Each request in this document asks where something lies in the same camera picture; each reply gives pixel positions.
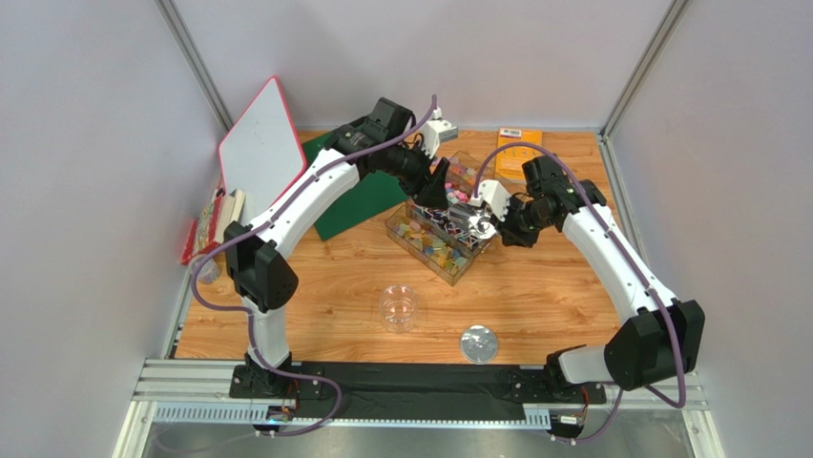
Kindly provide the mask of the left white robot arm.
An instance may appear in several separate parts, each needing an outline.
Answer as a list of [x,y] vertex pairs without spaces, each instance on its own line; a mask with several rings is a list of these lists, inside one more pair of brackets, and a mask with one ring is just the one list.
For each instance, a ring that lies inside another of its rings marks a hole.
[[384,97],[371,114],[333,130],[310,168],[268,210],[225,231],[227,274],[249,319],[247,358],[280,374],[290,360],[285,307],[299,285],[288,258],[304,233],[365,177],[386,174],[416,203],[448,206],[440,145],[458,129],[432,105],[421,120]]

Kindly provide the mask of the clear plastic jar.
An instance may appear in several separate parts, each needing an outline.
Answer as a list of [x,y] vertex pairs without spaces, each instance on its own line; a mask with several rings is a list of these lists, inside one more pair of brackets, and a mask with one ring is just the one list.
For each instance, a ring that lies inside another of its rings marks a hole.
[[379,310],[386,330],[393,333],[407,333],[415,322],[418,309],[418,296],[406,285],[394,284],[386,287],[380,296]]

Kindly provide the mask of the clear compartment candy box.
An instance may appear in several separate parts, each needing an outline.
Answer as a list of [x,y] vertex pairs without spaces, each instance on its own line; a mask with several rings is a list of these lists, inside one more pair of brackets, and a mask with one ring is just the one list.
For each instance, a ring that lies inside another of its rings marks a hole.
[[[467,203],[480,162],[464,151],[449,159],[444,185],[450,205]],[[408,201],[386,220],[388,237],[436,276],[455,285],[491,245],[453,222],[447,210]]]

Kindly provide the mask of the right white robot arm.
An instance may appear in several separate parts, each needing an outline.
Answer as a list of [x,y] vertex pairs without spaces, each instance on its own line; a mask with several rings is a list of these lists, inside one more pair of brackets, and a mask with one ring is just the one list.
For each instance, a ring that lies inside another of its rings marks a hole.
[[522,166],[527,198],[512,196],[498,222],[506,246],[533,247],[554,228],[583,255],[607,291],[621,326],[604,345],[551,354],[560,384],[610,382],[631,391],[673,377],[697,364],[705,314],[657,279],[618,230],[606,199],[589,180],[572,183],[555,158],[539,156]]

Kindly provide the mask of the silver metal scoop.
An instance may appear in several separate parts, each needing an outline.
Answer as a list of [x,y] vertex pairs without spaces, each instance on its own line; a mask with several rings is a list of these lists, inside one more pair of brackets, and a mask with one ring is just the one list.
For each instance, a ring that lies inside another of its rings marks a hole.
[[448,219],[458,229],[477,239],[491,239],[497,230],[491,222],[491,214],[482,208],[458,202],[448,208]]

